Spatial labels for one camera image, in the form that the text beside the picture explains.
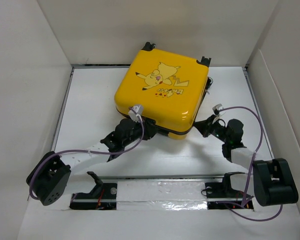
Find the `yellow hard-shell suitcase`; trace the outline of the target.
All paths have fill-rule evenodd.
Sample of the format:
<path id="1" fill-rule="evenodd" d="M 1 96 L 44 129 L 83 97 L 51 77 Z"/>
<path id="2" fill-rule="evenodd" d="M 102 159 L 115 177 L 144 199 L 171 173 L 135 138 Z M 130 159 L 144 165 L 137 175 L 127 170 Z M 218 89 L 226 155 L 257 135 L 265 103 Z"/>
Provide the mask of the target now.
<path id="1" fill-rule="evenodd" d="M 114 95 L 117 111 L 128 116 L 130 107 L 142 105 L 141 116 L 154 121 L 159 134 L 185 139 L 211 85 L 211 60 L 164 51 L 146 42 Z"/>

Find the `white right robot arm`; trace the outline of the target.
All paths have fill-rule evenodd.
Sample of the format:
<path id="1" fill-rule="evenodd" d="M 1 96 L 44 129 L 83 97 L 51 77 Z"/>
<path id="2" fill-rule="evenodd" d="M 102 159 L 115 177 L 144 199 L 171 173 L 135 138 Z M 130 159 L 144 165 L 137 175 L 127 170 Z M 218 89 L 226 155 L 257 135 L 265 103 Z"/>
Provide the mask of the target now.
<path id="1" fill-rule="evenodd" d="M 263 207 L 297 203 L 299 193 L 287 160 L 256 160 L 257 152 L 249 150 L 242 142 L 244 124 L 238 119 L 231 119 L 223 126 L 216 118 L 212 115 L 193 126 L 204 138 L 212 135 L 221 140 L 222 154 L 229 162 L 251 171 L 248 179 L 253 179 L 253 183 L 249 184 L 253 191 L 248 190 L 248 194 Z"/>

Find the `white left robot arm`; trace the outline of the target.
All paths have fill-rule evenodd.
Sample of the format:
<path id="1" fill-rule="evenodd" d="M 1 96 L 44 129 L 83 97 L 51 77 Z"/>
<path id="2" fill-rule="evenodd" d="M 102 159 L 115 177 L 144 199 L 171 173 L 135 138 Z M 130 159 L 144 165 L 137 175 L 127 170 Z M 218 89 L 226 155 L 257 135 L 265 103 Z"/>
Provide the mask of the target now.
<path id="1" fill-rule="evenodd" d="M 26 178 L 30 197 L 44 206 L 53 204 L 67 191 L 70 177 L 134 150 L 157 132 L 154 120 L 125 118 L 91 147 L 47 152 Z"/>

